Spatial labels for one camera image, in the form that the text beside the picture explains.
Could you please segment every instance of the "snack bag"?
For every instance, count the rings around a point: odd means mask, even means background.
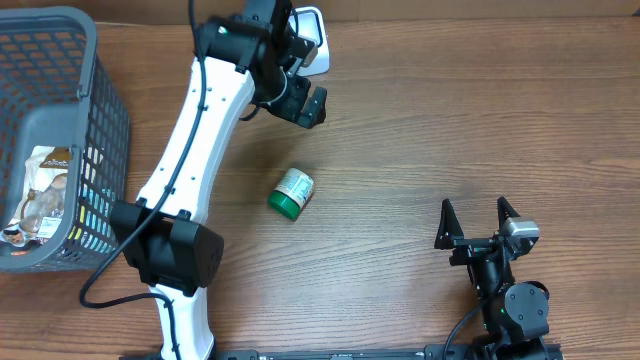
[[[30,250],[46,243],[60,226],[64,214],[67,173],[71,162],[68,148],[36,146],[25,161],[22,200],[0,240]],[[24,251],[14,252],[22,255]]]

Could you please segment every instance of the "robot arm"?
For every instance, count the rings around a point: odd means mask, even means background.
[[[327,91],[317,87],[307,100],[311,83],[297,75],[300,68],[312,64],[318,44],[293,30],[291,11],[288,0],[249,0],[243,15],[214,17],[197,30],[197,41],[206,54],[207,84],[197,133],[159,216],[124,249],[127,263],[138,269],[140,280],[150,291],[172,301],[177,351],[182,359],[204,360],[215,355],[206,288],[220,264],[224,242],[204,225],[215,175],[239,117],[250,103],[308,129],[326,116]],[[317,18],[322,19],[319,12],[314,21]],[[320,36],[328,57],[326,35]],[[111,227],[119,242],[127,239],[160,201],[187,144],[201,91],[196,59],[182,112],[162,159],[136,203],[118,202],[111,212]],[[153,358],[173,360],[177,357],[168,309],[164,301],[157,300],[157,304],[165,341],[161,353]]]
[[[175,192],[161,210],[174,217],[180,211],[188,212],[190,220],[198,224],[207,221],[209,198],[222,156],[238,118],[255,92],[251,73],[235,71],[235,64],[208,57],[204,66],[208,84],[207,110],[203,112],[198,133],[176,181]],[[138,194],[138,200],[146,199],[145,207],[149,209],[153,209],[160,199],[187,142],[200,101],[200,79],[200,65],[194,60],[187,97],[169,144],[153,175]]]
[[[453,250],[451,266],[467,266],[479,301],[473,313],[482,311],[488,332],[473,340],[464,358],[555,359],[559,348],[547,347],[543,340],[549,333],[549,292],[539,282],[516,283],[510,266],[511,261],[529,254],[540,238],[540,229],[503,197],[498,199],[498,219],[500,230],[493,236],[467,239],[449,199],[442,202],[434,247]],[[448,349],[458,329],[456,326],[443,348],[431,350],[434,358],[449,359]]]

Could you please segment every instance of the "wooden table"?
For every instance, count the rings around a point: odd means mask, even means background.
[[[505,195],[542,229],[514,263],[552,292],[566,359],[640,357],[640,21],[329,24],[327,121],[239,124],[208,225],[225,237],[209,287],[223,349],[442,343],[475,306],[433,249],[450,197],[469,236]],[[133,121],[128,199],[159,160],[189,79],[187,27],[102,28],[99,54]],[[299,167],[317,193],[291,223],[266,199]],[[0,277],[0,358],[116,359],[161,345],[155,304],[87,310],[88,273]],[[94,300],[145,291],[120,259]],[[482,332],[477,320],[460,335]]]

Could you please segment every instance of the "gray plastic basket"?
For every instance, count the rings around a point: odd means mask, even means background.
[[[33,148],[68,147],[72,155],[55,235],[24,255],[0,250],[0,271],[95,268],[116,246],[108,217],[124,195],[129,116],[96,46],[95,24],[78,9],[0,11],[3,228],[21,201]]]

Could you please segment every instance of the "black cable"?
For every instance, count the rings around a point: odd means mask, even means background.
[[[478,313],[478,311],[480,311],[483,307],[489,304],[500,293],[500,289],[502,288],[502,283],[504,282],[505,280],[504,278],[507,274],[507,264],[508,264],[507,250],[504,245],[504,242],[500,246],[500,252],[502,255],[502,267],[501,267],[500,276],[498,276],[499,281],[496,286],[496,289],[492,291],[487,298],[480,301],[480,304],[478,306],[476,306],[473,310],[469,311],[467,315],[465,315],[462,318],[462,320],[460,320],[460,322],[453,328],[453,330],[451,330],[451,333],[449,333],[449,337],[447,337],[447,341],[444,343],[444,348],[442,350],[442,360],[447,360],[447,353],[449,352],[449,347],[451,346],[453,339],[455,339],[456,335],[458,334],[458,331],[460,331],[462,326],[464,326],[464,324],[467,321],[471,320],[471,318],[473,318]]]
[[[485,305],[487,305],[489,301],[491,301],[491,298],[482,300],[480,304],[478,304],[478,306],[476,306],[473,310],[469,311],[469,313],[467,313],[467,315],[465,315],[462,318],[462,320],[458,322],[458,324],[453,328],[453,330],[451,330],[449,337],[447,337],[447,341],[444,343],[444,349],[442,350],[442,360],[447,360],[447,353],[449,352],[449,347],[451,346],[453,339],[458,334],[458,331],[460,331],[460,329],[464,326],[464,324],[467,321],[471,320],[471,318],[474,317],[478,313],[478,311],[480,311],[483,307],[485,307]]]
[[[206,77],[206,70],[204,66],[205,57],[204,57],[204,54],[202,54],[202,51],[200,49],[200,44],[198,41],[198,35],[196,31],[195,15],[194,15],[194,0],[189,0],[189,23],[191,25],[191,32],[193,34],[196,57],[200,64],[200,75],[201,75],[201,82],[202,82],[202,89],[200,92],[200,102],[198,103],[198,111],[196,113],[193,126],[191,127],[189,138],[187,139],[184,150],[182,151],[182,154],[180,155],[180,159],[176,164],[176,168],[174,169],[173,174],[169,179],[169,183],[167,184],[167,186],[165,186],[162,196],[158,200],[158,203],[153,208],[149,216],[131,233],[131,235],[129,235],[129,237],[126,240],[124,240],[120,244],[120,246],[118,246],[118,248],[113,253],[109,255],[109,257],[107,257],[104,261],[102,261],[102,263],[98,266],[98,269],[89,277],[89,279],[85,282],[85,284],[82,286],[82,289],[80,290],[80,304],[90,309],[104,309],[107,307],[116,306],[116,305],[132,302],[140,299],[153,298],[153,299],[162,300],[165,304],[164,307],[167,309],[169,313],[169,327],[171,329],[172,350],[176,354],[177,360],[181,360],[181,357],[180,357],[180,351],[179,351],[178,338],[176,336],[175,314],[173,311],[172,301],[167,296],[162,294],[155,294],[155,293],[144,293],[144,294],[127,296],[120,299],[106,301],[102,303],[90,302],[86,299],[86,296],[91,286],[98,280],[98,278],[105,272],[105,270],[116,260],[116,258],[124,251],[124,249],[126,249],[129,245],[131,245],[131,243],[133,243],[142,234],[142,232],[146,230],[149,224],[151,224],[151,222],[155,220],[156,216],[160,213],[160,209],[162,208],[162,206],[164,206],[165,202],[167,201],[167,198],[174,190],[173,187],[178,179],[178,176],[180,175],[180,170],[182,169],[182,166],[184,165],[187,159],[187,156],[189,155],[189,150],[191,149],[191,145],[193,144],[193,140],[195,139],[196,133],[198,131],[198,125],[200,124],[200,119],[202,118],[202,113],[204,111],[204,104],[205,104],[206,93],[207,93],[206,91],[207,77]]]
[[[256,115],[258,115],[258,112],[260,112],[260,105],[256,105],[256,107],[253,109],[251,114],[240,118],[240,121],[249,121],[249,120],[253,119],[254,117],[256,117]]]
[[[291,13],[293,14],[293,18],[296,21],[296,37],[298,37],[298,33],[300,32],[300,22],[298,21],[298,11],[296,11],[295,8],[291,8]],[[256,115],[258,115],[258,112],[260,112],[260,104],[257,104],[256,107],[253,109],[253,111],[251,111],[251,113],[245,117],[241,117],[240,121],[249,121],[251,119],[253,119],[254,117],[256,117]]]

